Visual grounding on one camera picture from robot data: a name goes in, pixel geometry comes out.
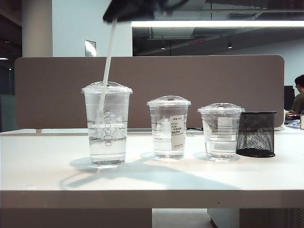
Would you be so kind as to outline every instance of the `person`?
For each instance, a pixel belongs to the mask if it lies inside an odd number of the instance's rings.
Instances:
[[[304,110],[304,75],[297,77],[295,80],[295,87],[300,92],[295,99],[292,107],[292,112],[286,113],[286,115],[297,115]]]

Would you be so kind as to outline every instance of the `gray partition panel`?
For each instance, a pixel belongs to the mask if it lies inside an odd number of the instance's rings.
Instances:
[[[105,57],[19,58],[17,121],[22,128],[86,128],[82,87],[103,78]],[[109,80],[133,89],[129,127],[151,127],[146,102],[178,95],[192,102],[188,127],[201,127],[197,108],[227,102],[247,111],[277,111],[283,122],[281,56],[113,57]]]

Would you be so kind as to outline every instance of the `plastic cup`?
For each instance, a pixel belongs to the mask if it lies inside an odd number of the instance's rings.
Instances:
[[[147,105],[150,107],[156,158],[183,158],[191,102],[180,96],[162,96],[147,102]]]
[[[198,109],[203,120],[207,155],[213,160],[232,160],[236,154],[238,124],[244,109],[229,103]]]
[[[105,88],[102,82],[95,82],[81,92],[85,94],[92,164],[103,168],[121,165],[125,160],[132,89],[115,82],[108,82]]]

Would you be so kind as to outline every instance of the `black mesh cup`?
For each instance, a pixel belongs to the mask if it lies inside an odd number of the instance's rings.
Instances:
[[[274,157],[274,115],[276,112],[243,112],[239,120],[237,154]]]

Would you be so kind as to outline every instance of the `desk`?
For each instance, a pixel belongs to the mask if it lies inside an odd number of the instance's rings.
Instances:
[[[209,161],[203,135],[156,160],[151,133],[129,133],[125,164],[90,166],[85,133],[1,134],[3,209],[303,208],[304,131],[275,132],[273,158]]]

